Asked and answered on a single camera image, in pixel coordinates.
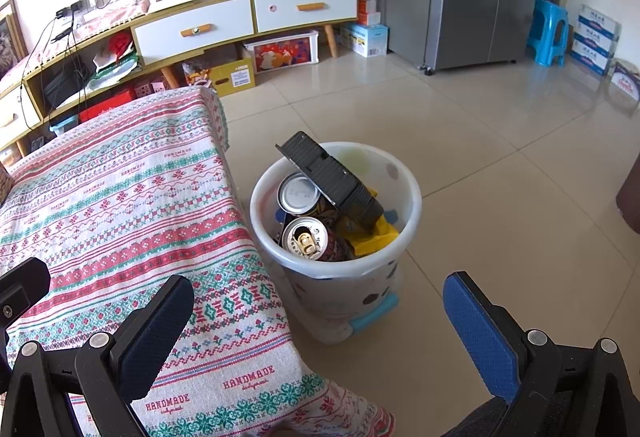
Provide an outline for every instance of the beverage can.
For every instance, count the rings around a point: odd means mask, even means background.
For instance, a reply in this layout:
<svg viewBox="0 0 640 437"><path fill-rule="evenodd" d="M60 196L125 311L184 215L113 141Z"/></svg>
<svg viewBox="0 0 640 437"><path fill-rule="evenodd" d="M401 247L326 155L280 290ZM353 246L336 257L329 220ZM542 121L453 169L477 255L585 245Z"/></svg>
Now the beverage can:
<svg viewBox="0 0 640 437"><path fill-rule="evenodd" d="M296 218L285 227L282 247L297 257L318 261L343 261L344 248L334 233L311 216Z"/></svg>
<svg viewBox="0 0 640 437"><path fill-rule="evenodd" d="M278 205L293 216L312 216L325 226L333 227L338 210L302 173L292 173L278 187Z"/></svg>

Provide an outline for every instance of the framed picture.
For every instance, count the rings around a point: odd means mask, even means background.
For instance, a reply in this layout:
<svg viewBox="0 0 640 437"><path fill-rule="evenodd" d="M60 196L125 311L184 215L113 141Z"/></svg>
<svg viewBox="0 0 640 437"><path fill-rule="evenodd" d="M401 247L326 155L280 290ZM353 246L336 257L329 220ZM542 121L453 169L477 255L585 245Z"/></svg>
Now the framed picture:
<svg viewBox="0 0 640 437"><path fill-rule="evenodd" d="M0 6L0 80L27 54L15 0L9 0Z"/></svg>

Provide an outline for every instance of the orange box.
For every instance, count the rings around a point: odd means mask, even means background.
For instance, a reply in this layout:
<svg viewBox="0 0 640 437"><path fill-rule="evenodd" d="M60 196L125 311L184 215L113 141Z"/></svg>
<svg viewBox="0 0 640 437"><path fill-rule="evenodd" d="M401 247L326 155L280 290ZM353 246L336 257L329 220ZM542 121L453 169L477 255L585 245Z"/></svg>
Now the orange box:
<svg viewBox="0 0 640 437"><path fill-rule="evenodd" d="M376 0L358 0L358 14L370 14L378 10L378 2Z"/></svg>
<svg viewBox="0 0 640 437"><path fill-rule="evenodd" d="M371 12L369 14L366 13L358 13L358 23L360 25L380 25L382 21L382 15L379 12Z"/></svg>

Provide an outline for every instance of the white and blue box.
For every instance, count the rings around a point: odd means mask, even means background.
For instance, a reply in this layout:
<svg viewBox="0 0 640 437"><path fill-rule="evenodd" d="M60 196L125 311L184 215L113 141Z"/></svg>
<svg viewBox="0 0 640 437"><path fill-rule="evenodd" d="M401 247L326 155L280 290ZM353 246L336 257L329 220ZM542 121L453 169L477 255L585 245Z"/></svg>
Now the white and blue box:
<svg viewBox="0 0 640 437"><path fill-rule="evenodd" d="M389 28L384 25L345 23L340 27L340 42L365 58L386 56Z"/></svg>
<svg viewBox="0 0 640 437"><path fill-rule="evenodd" d="M601 76L607 74L607 71L609 70L609 65L611 63L610 57L603 56L598 51L592 49L588 45L585 45L581 41L576 40L575 38L574 46L570 54L581 64L586 65Z"/></svg>
<svg viewBox="0 0 640 437"><path fill-rule="evenodd" d="M620 38L622 24L592 9L588 5L582 4L580 6L578 22L584 23L587 27L594 29L610 40L618 41L618 38Z"/></svg>
<svg viewBox="0 0 640 437"><path fill-rule="evenodd" d="M578 21L575 26L574 38L606 58L612 57L618 46L617 41L607 38L604 34L598 32L596 29L592 29L581 21Z"/></svg>

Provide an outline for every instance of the screw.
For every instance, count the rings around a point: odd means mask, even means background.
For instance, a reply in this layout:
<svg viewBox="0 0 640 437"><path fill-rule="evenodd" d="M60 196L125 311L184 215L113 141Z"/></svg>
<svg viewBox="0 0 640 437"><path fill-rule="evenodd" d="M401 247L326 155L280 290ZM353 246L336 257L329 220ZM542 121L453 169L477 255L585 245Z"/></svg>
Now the screw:
<svg viewBox="0 0 640 437"><path fill-rule="evenodd" d="M613 340L610 340L609 338L605 338L600 342L600 346L602 347L602 350L605 351L607 354L615 354L618 351L618 346L616 345L616 342Z"/></svg>
<svg viewBox="0 0 640 437"><path fill-rule="evenodd" d="M36 351L38 350L38 346L36 343L34 343L33 341L27 341L23 346L22 346L22 355L23 356L33 356L33 354L36 353Z"/></svg>
<svg viewBox="0 0 640 437"><path fill-rule="evenodd" d="M549 338L546 337L543 331L533 330L527 334L527 340L537 347L544 347Z"/></svg>
<svg viewBox="0 0 640 437"><path fill-rule="evenodd" d="M89 338L89 345L94 349L100 349L109 343L109 335L106 332L96 332Z"/></svg>

